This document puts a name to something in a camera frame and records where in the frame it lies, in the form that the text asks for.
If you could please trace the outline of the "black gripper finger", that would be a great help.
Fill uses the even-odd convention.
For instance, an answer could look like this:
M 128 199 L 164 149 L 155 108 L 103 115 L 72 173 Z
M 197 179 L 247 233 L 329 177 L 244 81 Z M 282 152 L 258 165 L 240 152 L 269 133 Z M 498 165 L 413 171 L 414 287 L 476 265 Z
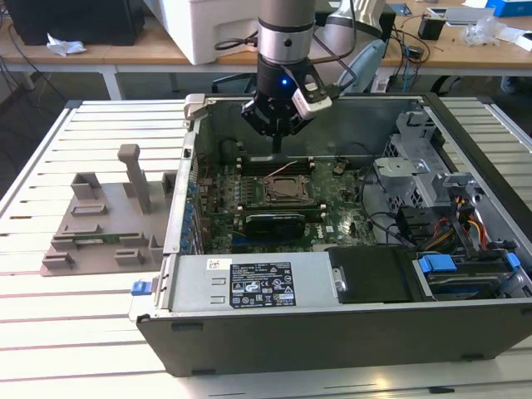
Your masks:
M 284 137 L 296 135 L 310 122 L 311 120 L 304 120 L 296 111 L 281 115 L 278 118 L 278 153 L 282 150 Z
M 252 99 L 242 106 L 241 116 L 259 135 L 272 139 L 272 152 L 278 152 L 278 123 L 275 107 L 264 99 Z

